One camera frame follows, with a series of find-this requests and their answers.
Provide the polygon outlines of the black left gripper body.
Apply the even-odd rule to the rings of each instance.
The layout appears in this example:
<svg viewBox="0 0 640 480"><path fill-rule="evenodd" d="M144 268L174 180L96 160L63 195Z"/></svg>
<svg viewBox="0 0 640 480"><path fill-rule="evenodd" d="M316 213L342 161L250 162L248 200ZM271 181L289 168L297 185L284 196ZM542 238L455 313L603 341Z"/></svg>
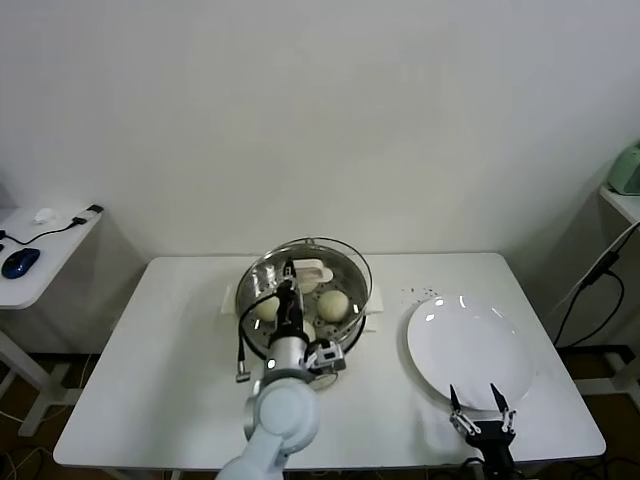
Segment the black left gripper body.
<svg viewBox="0 0 640 480"><path fill-rule="evenodd" d="M300 295L294 282L292 280L283 281L276 289L276 298L279 300L279 306L276 312L275 330L271 339L296 337L305 340L303 310L300 304Z"/></svg>

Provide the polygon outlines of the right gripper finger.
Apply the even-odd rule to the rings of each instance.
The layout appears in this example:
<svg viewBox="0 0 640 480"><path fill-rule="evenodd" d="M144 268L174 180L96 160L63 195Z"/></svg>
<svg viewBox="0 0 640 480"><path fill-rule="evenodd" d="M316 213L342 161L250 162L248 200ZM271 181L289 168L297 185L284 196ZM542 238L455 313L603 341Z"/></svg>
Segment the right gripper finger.
<svg viewBox="0 0 640 480"><path fill-rule="evenodd" d="M460 401L452 384L449 385L451 414L449 420L455 430L462 437L475 437L479 434L479 428L463 412Z"/></svg>
<svg viewBox="0 0 640 480"><path fill-rule="evenodd" d="M514 434L514 420L516 416L516 411L509 408L506 397L499 391L494 383L490 384L490 388L492 394L494 396L494 400L496 402L496 406L498 411L502 417L502 426L501 430L504 433Z"/></svg>

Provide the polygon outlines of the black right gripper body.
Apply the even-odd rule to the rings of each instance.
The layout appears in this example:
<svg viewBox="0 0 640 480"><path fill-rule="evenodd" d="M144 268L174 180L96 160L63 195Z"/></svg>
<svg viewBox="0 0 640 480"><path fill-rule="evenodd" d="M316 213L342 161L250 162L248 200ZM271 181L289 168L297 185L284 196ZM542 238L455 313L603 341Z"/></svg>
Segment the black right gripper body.
<svg viewBox="0 0 640 480"><path fill-rule="evenodd" d="M505 427L501 421L481 421L480 431L472 430L463 438L467 445L482 454L482 469L486 479L508 480L515 473L515 463L510 445L515 439L513 428Z"/></svg>

